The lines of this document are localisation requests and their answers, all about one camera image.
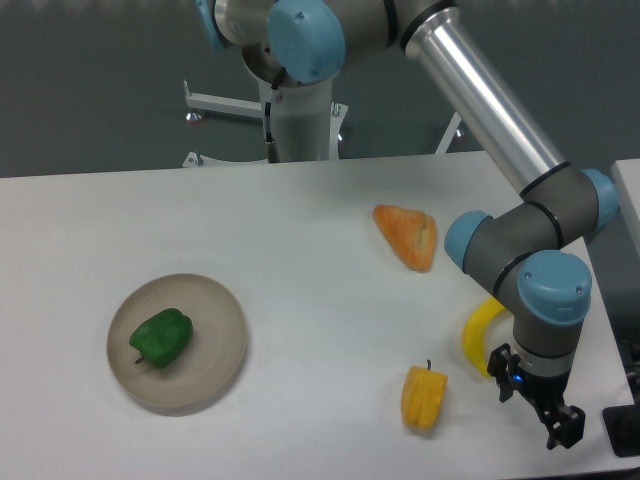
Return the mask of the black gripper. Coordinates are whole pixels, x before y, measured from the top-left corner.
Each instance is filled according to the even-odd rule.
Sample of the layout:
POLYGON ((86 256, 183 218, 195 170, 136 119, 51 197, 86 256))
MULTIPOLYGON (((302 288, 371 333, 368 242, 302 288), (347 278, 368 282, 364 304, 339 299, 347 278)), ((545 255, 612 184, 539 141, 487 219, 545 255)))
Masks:
POLYGON ((547 449, 570 449, 583 439, 586 415, 564 402, 571 373, 571 354, 541 357, 517 345, 504 343, 490 354, 487 373, 499 387, 499 400, 509 400, 515 391, 532 401, 546 427, 547 449))

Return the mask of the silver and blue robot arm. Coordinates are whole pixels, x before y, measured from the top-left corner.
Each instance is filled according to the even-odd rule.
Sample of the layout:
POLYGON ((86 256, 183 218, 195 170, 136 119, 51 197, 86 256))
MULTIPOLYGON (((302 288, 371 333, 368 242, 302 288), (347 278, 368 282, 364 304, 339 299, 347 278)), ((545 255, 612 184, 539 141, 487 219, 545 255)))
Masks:
POLYGON ((452 1, 199 1, 209 44, 237 46, 261 84, 269 162, 326 160, 331 102, 313 101, 348 65, 398 46, 432 76, 518 192, 500 217, 461 215, 448 229, 451 260, 514 317, 513 344, 495 349, 488 372, 502 400, 519 393, 548 431, 549 448, 571 447, 584 412, 565 403, 591 304, 586 264, 565 252, 616 213, 613 182, 579 171, 544 136, 467 35, 452 1))

